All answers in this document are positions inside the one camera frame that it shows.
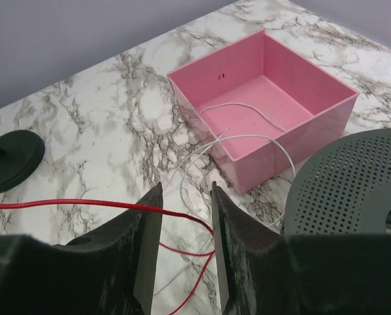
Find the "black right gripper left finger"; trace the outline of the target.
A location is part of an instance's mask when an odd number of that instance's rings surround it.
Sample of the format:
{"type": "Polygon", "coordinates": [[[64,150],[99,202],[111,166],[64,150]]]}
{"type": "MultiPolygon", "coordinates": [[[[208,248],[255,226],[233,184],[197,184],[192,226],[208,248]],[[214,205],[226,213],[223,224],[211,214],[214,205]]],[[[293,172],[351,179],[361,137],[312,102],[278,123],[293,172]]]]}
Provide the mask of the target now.
{"type": "Polygon", "coordinates": [[[0,235],[0,314],[149,314],[161,223],[128,209],[66,245],[0,235]]]}

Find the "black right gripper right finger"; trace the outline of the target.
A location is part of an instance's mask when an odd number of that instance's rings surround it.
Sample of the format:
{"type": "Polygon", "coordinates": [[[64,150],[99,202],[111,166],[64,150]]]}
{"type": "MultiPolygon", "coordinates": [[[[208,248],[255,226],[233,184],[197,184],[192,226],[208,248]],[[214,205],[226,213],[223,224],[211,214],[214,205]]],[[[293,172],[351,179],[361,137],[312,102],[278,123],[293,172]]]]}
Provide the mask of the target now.
{"type": "Polygon", "coordinates": [[[211,188],[223,314],[391,314],[391,235],[278,234],[211,188]]]}

